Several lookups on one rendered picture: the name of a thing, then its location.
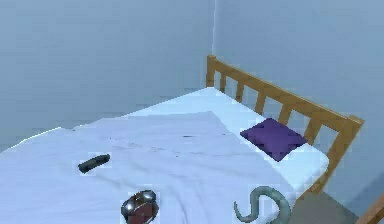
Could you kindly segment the wooden bed with white mattress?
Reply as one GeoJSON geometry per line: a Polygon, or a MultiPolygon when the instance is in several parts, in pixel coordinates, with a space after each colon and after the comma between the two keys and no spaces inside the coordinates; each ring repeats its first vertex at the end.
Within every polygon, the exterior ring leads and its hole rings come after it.
{"type": "MultiPolygon", "coordinates": [[[[361,128],[355,116],[343,116],[219,61],[207,59],[205,88],[117,118],[211,112],[244,144],[261,155],[294,188],[297,203],[320,191],[361,128]],[[267,118],[302,135],[307,142],[276,162],[240,133],[267,118]]],[[[259,217],[266,224],[278,214],[268,197],[260,198],[259,217]]]]}

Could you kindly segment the brown wooden furniture piece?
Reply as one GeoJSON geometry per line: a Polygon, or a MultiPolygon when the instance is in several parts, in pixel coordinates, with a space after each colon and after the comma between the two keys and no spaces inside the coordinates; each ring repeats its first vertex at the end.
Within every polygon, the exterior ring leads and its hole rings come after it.
{"type": "Polygon", "coordinates": [[[366,210],[355,224],[378,224],[384,218],[384,193],[366,210]]]}

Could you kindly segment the purple pillow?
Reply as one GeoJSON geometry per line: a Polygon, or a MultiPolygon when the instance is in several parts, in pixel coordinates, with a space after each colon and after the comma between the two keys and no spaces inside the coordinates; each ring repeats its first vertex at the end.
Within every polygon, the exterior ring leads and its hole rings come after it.
{"type": "Polygon", "coordinates": [[[276,162],[307,142],[302,135],[272,118],[242,131],[240,135],[276,162]]]}

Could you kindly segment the grey-green curved S-shaped object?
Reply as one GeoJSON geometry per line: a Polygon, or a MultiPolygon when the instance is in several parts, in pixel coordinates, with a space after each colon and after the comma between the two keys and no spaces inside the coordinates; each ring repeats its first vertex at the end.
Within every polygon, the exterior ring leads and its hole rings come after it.
{"type": "Polygon", "coordinates": [[[251,223],[255,221],[260,214],[259,208],[261,196],[269,197],[279,208],[277,216],[266,224],[288,224],[291,218],[290,204],[280,191],[269,186],[258,186],[251,191],[249,196],[250,214],[247,216],[243,216],[240,213],[237,202],[233,203],[233,209],[237,219],[243,223],[251,223]]]}

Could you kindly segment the black remote control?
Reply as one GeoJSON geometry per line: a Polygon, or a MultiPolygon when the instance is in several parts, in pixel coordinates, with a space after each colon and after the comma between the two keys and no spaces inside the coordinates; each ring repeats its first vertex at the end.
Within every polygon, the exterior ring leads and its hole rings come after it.
{"type": "Polygon", "coordinates": [[[88,171],[107,163],[110,160],[109,154],[98,155],[78,165],[78,169],[83,174],[88,171]]]}

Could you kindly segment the red and silver alarm clock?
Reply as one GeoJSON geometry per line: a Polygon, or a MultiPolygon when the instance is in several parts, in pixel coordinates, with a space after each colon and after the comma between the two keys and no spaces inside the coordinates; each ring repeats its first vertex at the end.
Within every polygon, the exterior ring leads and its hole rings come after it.
{"type": "Polygon", "coordinates": [[[157,196],[152,190],[135,193],[121,205],[121,215],[126,224],[149,224],[159,211],[157,196]]]}

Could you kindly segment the pale white bed cover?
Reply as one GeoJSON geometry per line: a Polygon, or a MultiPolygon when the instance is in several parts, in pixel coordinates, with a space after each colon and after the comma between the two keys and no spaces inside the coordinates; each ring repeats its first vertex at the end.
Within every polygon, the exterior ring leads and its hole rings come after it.
{"type": "Polygon", "coordinates": [[[0,224],[123,224],[122,203],[150,189],[154,224],[240,224],[258,186],[294,188],[211,112],[57,128],[0,153],[0,224]],[[110,160],[87,173],[78,165],[110,160]]]}

